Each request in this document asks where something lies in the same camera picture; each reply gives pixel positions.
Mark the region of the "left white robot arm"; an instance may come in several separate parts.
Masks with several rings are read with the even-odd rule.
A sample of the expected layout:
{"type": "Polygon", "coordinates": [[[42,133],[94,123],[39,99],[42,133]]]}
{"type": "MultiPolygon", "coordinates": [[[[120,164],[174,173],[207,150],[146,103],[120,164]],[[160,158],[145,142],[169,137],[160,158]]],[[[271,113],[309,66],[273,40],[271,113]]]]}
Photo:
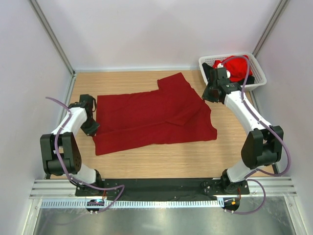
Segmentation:
{"type": "Polygon", "coordinates": [[[103,192],[100,173],[82,163],[82,157],[75,139],[79,130],[89,137],[95,136],[99,124],[93,119],[96,100],[89,94],[82,94],[78,102],[65,105],[47,97],[62,106],[67,114],[50,134],[40,138],[43,169],[47,175],[66,176],[78,188],[86,187],[93,196],[103,192]]]}

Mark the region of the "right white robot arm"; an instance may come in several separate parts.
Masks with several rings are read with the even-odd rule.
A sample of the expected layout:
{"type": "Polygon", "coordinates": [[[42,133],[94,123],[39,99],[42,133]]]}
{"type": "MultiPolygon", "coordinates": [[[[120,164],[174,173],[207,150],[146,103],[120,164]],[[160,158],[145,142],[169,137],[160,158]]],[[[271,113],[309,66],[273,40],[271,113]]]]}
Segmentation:
{"type": "Polygon", "coordinates": [[[222,103],[237,117],[246,132],[241,159],[222,172],[217,183],[224,194],[235,194],[245,186],[246,178],[261,168],[281,160],[283,129],[273,126],[247,100],[242,87],[232,83],[226,68],[206,70],[207,86],[202,94],[206,101],[222,103]]]}

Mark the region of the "dark red t-shirt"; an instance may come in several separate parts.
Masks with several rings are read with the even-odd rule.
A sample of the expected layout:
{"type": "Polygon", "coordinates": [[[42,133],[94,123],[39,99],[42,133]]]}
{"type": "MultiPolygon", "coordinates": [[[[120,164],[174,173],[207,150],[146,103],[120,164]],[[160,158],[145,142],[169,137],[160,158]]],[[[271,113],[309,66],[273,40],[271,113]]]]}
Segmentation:
{"type": "Polygon", "coordinates": [[[211,109],[181,72],[159,79],[157,86],[154,91],[97,97],[97,156],[151,144],[217,139],[211,109]]]}

